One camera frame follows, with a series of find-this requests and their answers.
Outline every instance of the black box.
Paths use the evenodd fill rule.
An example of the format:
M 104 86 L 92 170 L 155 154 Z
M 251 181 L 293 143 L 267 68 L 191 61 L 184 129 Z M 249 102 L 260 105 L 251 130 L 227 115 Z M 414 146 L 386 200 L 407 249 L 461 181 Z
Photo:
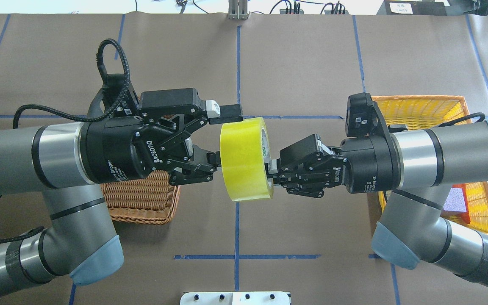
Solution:
M 443 2 L 413 2 L 384 0 L 376 15 L 446 16 Z

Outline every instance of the label sticker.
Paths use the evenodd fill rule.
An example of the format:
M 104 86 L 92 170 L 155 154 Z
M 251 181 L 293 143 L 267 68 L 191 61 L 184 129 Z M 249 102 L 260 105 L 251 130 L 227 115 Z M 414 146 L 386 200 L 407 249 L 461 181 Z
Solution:
M 364 186 L 364 191 L 366 193 L 371 193 L 373 191 L 376 191 L 376 184 L 377 184 L 377 177 L 373 176 L 372 181 L 368 181 Z
M 146 141 L 146 145 L 148 147 L 148 151 L 150 151 L 150 154 L 153 158 L 153 162 L 154 163 L 163 163 L 163 160 L 161 160 L 161 158 L 159 158 L 157 151 L 155 151 L 155 147 L 153 146 L 153 142 L 152 141 Z
M 263 161 L 267 164 L 271 161 L 271 151 L 269 148 L 269 139 L 267 139 L 265 129 L 263 129 L 261 133 L 261 147 L 263 149 Z
M 125 174 L 125 172 L 121 169 L 115 166 L 111 160 L 107 160 L 107 165 L 108 169 L 110 170 L 110 173 L 114 176 L 116 181 L 127 181 L 129 180 L 128 176 Z
M 412 4 L 410 3 L 394 3 L 390 2 L 391 12 L 396 14 L 413 14 Z

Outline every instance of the yellow basket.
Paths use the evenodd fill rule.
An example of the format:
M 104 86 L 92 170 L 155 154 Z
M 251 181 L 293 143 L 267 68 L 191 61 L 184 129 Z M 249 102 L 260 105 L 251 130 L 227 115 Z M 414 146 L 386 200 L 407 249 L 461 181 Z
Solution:
M 406 124 L 409 130 L 434 127 L 443 122 L 468 115 L 464 97 L 449 95 L 395 95 L 372 97 L 378 103 L 387 125 Z M 466 183 L 470 224 L 460 216 L 449 220 L 488 234 L 488 182 Z M 378 193 L 381 211 L 386 202 Z

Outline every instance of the brown wicker basket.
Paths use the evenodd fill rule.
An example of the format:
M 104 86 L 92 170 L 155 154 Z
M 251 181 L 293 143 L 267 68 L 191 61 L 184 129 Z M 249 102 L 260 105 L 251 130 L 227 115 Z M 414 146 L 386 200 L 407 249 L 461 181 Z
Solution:
M 112 220 L 136 224 L 170 222 L 180 197 L 180 186 L 169 185 L 169 174 L 162 170 L 142 180 L 104 183 L 101 190 Z

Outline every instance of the tape roll label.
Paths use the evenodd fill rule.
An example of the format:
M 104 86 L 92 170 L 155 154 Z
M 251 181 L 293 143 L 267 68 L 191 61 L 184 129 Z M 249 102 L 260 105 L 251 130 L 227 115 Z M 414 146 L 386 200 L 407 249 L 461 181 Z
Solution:
M 269 147 L 269 139 L 264 128 L 261 129 L 261 146 L 263 146 L 263 162 L 266 164 L 271 162 L 271 149 Z

